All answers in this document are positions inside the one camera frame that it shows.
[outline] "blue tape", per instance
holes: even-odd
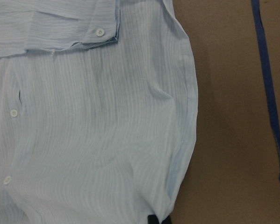
[[[276,105],[276,99],[275,99],[275,93],[274,93],[274,87],[273,87],[272,74],[271,74],[269,54],[268,54],[267,45],[266,45],[266,35],[265,35],[265,30],[264,30],[262,22],[261,22],[259,0],[251,0],[251,3],[252,3],[252,9],[253,9],[253,16],[254,16],[257,40],[258,40],[258,49],[259,49],[260,60],[261,60],[263,80],[264,80],[265,89],[266,89],[266,102],[267,102],[267,107],[268,107],[269,115],[270,115],[271,128],[272,128],[272,131],[273,131],[273,134],[275,137],[275,142],[276,142],[277,149],[278,149],[279,163],[280,163],[280,126],[279,126],[279,119],[278,119],[277,105]]]

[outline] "shirt cuff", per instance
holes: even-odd
[[[118,42],[119,0],[0,4],[0,57],[28,50],[89,49]]]

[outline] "shirt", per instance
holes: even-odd
[[[0,0],[0,224],[161,222],[197,105],[172,0]]]

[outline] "striped shirt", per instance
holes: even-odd
[[[0,224],[161,222],[197,104],[172,0],[0,0]]]

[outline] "buttonhole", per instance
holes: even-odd
[[[18,98],[19,98],[20,103],[22,104],[22,100],[20,99],[20,91],[19,91],[19,96],[18,96]]]

